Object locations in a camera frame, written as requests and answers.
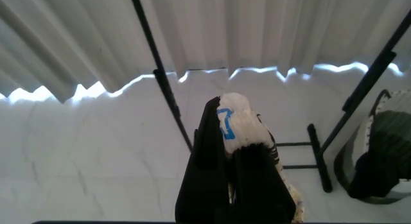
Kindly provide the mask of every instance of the white curtain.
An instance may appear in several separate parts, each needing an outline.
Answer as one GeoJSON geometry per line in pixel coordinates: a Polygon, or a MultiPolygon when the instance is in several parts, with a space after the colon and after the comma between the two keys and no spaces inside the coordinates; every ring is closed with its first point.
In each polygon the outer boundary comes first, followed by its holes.
{"type": "MultiPolygon", "coordinates": [[[[411,0],[141,0],[167,71],[370,64],[411,0]]],[[[0,93],[115,92],[156,68],[131,0],[0,0],[0,93]]],[[[395,51],[411,64],[411,31],[395,51]]]]}

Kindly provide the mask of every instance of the curtain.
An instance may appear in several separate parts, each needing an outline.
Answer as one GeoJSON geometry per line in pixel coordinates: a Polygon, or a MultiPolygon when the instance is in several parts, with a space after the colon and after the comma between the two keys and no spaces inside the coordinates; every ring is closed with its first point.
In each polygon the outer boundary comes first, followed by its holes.
{"type": "MultiPolygon", "coordinates": [[[[411,0],[141,0],[167,71],[370,64],[411,0]]],[[[0,93],[45,86],[60,101],[116,92],[156,68],[131,0],[0,0],[0,93]]],[[[395,64],[411,61],[411,31],[395,64]]]]}

